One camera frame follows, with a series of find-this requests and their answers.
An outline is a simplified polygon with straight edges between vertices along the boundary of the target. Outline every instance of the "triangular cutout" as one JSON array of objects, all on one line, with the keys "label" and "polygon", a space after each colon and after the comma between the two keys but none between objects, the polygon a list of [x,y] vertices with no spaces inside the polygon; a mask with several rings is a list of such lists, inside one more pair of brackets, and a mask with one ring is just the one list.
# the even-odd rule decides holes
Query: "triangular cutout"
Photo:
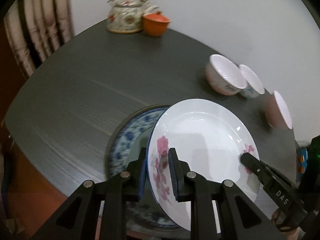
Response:
[{"label": "triangular cutout", "polygon": [[62,215],[57,219],[57,225],[65,227],[67,229],[72,229],[76,217],[79,211],[79,207],[81,204],[81,197],[77,197],[71,204],[70,206],[62,213]]},{"label": "triangular cutout", "polygon": [[251,210],[241,197],[236,196],[235,200],[244,228],[250,228],[261,223],[261,219]]}]

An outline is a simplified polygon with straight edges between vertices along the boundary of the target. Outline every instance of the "table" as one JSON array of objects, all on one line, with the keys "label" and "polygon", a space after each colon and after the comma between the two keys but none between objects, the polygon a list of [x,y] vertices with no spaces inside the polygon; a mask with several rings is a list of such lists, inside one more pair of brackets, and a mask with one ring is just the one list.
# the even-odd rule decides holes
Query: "table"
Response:
[{"label": "table", "polygon": [[[28,79],[5,123],[36,169],[69,196],[83,181],[104,181],[108,140],[127,116],[145,106],[188,98],[232,111],[251,133],[260,159],[295,181],[293,130],[268,126],[269,95],[246,99],[214,92],[204,78],[208,46],[173,30],[160,38],[120,35],[104,21],[74,37]],[[260,188],[256,205],[271,216],[276,205]]]}]

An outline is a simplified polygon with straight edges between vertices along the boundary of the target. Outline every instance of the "silver bolt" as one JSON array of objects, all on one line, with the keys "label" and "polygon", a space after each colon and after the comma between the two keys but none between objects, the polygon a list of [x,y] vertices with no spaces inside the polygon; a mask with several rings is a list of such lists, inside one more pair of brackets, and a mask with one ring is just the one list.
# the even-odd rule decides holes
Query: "silver bolt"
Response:
[{"label": "silver bolt", "polygon": [[123,171],[120,173],[121,178],[127,178],[130,176],[130,172],[128,171]]},{"label": "silver bolt", "polygon": [[226,179],[223,183],[227,187],[232,187],[233,186],[233,181],[230,180],[230,179]]},{"label": "silver bolt", "polygon": [[188,178],[194,179],[196,176],[197,176],[197,174],[194,171],[189,171],[187,173]]},{"label": "silver bolt", "polygon": [[84,183],[83,183],[83,186],[85,187],[91,187],[93,185],[93,182],[91,180],[86,180]]}]

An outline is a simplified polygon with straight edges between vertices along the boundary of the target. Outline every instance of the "teapot lid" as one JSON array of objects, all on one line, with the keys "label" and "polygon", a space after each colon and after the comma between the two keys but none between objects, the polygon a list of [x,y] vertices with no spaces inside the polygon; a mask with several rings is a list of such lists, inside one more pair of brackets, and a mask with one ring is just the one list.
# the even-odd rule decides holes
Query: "teapot lid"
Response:
[{"label": "teapot lid", "polygon": [[146,13],[143,15],[145,19],[149,19],[155,22],[161,22],[161,23],[169,23],[171,22],[169,18],[163,16],[162,11],[157,11],[156,13]]},{"label": "teapot lid", "polygon": [[122,0],[116,2],[117,7],[142,7],[143,2],[141,0]]}]

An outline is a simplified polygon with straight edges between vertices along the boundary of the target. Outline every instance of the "white wall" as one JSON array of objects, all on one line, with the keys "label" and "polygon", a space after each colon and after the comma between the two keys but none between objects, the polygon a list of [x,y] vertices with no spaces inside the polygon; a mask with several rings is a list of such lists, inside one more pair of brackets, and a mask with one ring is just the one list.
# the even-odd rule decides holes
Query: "white wall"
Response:
[{"label": "white wall", "polygon": [[[320,30],[301,0],[150,0],[170,28],[246,64],[278,90],[296,140],[320,134]],[[105,19],[107,0],[71,0],[78,34]]]}]

